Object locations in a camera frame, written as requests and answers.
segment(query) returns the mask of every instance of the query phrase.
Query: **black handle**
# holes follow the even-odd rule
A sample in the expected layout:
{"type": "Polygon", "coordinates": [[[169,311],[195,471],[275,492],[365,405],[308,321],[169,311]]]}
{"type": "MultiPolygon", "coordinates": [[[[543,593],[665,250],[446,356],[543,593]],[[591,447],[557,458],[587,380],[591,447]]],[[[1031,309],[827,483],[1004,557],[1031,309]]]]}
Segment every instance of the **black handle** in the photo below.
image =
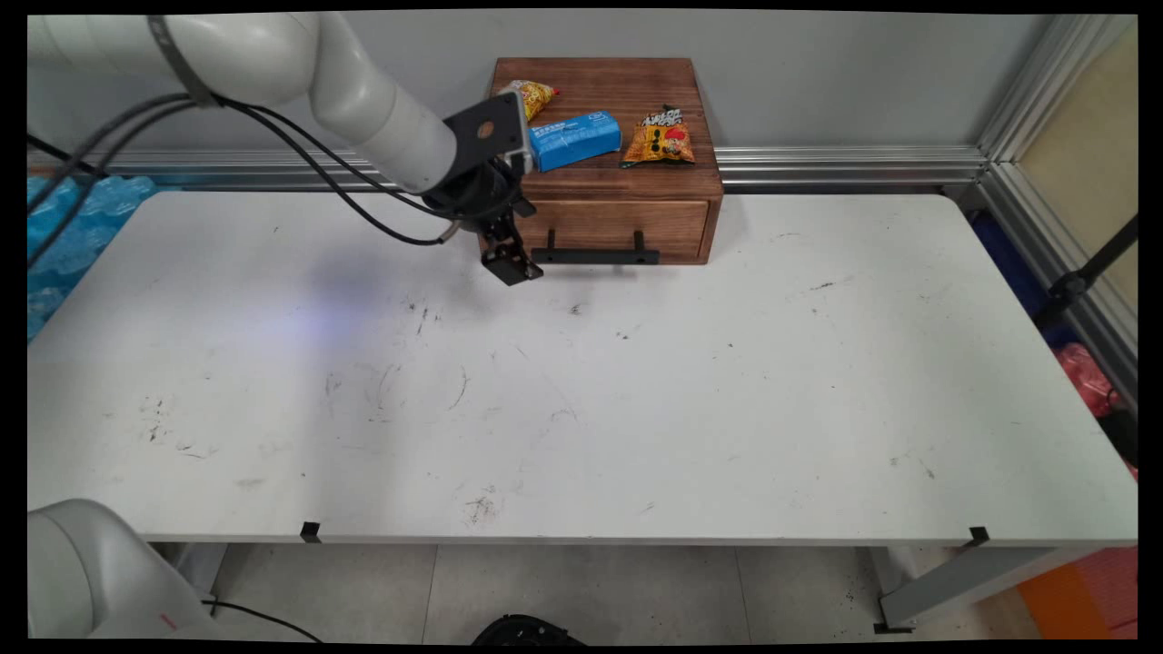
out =
{"type": "Polygon", "coordinates": [[[633,250],[602,250],[586,248],[555,248],[557,234],[549,230],[548,247],[534,248],[529,256],[534,263],[597,263],[604,265],[656,265],[658,250],[648,250],[642,232],[634,233],[633,250]]]}

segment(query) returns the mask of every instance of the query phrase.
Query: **chip bag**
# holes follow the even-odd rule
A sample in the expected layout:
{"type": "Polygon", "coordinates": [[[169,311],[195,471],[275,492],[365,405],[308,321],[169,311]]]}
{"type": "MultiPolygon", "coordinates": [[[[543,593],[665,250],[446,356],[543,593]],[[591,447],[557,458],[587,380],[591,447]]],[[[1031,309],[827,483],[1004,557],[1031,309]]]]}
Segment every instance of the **chip bag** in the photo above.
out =
{"type": "Polygon", "coordinates": [[[525,102],[525,120],[526,122],[533,120],[533,116],[537,115],[541,109],[545,108],[545,105],[557,95],[559,91],[552,86],[545,86],[544,84],[537,84],[536,81],[529,81],[528,79],[514,79],[502,88],[507,91],[509,88],[515,90],[521,94],[521,100],[525,102]]]}
{"type": "Polygon", "coordinates": [[[694,163],[691,133],[683,122],[683,112],[668,105],[662,113],[651,114],[635,126],[630,144],[622,156],[621,168],[642,162],[694,163]]]}

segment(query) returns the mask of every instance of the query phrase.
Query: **white table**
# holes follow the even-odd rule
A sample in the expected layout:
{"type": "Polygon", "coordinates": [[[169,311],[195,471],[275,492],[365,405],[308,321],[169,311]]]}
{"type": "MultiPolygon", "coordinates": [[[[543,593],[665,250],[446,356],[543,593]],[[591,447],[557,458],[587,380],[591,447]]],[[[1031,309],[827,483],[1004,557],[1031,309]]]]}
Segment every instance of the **white table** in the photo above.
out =
{"type": "Polygon", "coordinates": [[[985,527],[933,573],[957,580],[886,582],[897,625],[1137,541],[1136,484],[935,196],[728,196],[706,266],[506,287],[470,235],[405,246],[331,194],[162,193],[29,346],[28,384],[29,509],[92,498],[155,541],[985,527]]]}

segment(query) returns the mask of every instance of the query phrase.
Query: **wooden drawer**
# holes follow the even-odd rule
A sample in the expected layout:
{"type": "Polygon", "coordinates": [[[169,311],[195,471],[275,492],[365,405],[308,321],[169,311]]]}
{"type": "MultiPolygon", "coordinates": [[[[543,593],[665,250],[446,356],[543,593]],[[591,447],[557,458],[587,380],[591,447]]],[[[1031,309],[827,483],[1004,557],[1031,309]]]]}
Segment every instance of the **wooden drawer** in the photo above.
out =
{"type": "Polygon", "coordinates": [[[490,93],[513,79],[561,88],[533,128],[606,111],[622,131],[616,152],[521,179],[537,207],[535,215],[516,218],[527,251],[544,248],[550,229],[557,248],[629,250],[638,230],[644,247],[659,251],[659,263],[707,263],[723,187],[690,59],[501,58],[490,93]],[[635,126],[664,104],[683,109],[695,163],[621,168],[635,126]]]}
{"type": "Polygon", "coordinates": [[[708,202],[531,201],[537,213],[516,218],[526,249],[544,248],[554,229],[557,248],[629,250],[642,232],[661,263],[699,263],[708,202]]]}

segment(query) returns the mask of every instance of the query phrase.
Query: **blue box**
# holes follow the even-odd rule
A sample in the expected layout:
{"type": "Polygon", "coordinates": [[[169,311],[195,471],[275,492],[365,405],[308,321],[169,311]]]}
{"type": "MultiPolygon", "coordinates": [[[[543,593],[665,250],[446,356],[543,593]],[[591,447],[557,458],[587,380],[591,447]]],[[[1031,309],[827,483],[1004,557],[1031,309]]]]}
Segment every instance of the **blue box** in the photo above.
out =
{"type": "Polygon", "coordinates": [[[609,112],[594,112],[529,129],[529,144],[537,170],[544,172],[563,165],[616,152],[622,147],[622,130],[609,112]]]}

